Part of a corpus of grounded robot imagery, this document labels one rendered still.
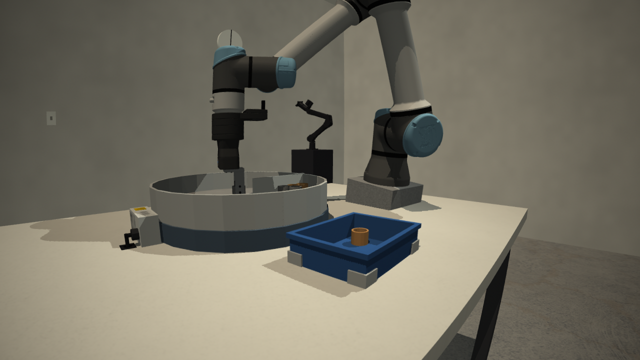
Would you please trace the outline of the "blue open crate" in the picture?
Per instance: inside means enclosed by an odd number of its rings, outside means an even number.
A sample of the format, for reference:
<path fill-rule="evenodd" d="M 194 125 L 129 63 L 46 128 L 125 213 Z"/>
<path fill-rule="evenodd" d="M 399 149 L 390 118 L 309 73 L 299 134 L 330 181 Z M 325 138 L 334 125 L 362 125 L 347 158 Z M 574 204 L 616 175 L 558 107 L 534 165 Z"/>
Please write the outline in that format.
<path fill-rule="evenodd" d="M 286 232 L 287 262 L 367 289 L 419 250 L 422 223 L 351 212 Z M 369 230 L 368 244 L 351 244 L 354 228 Z"/>

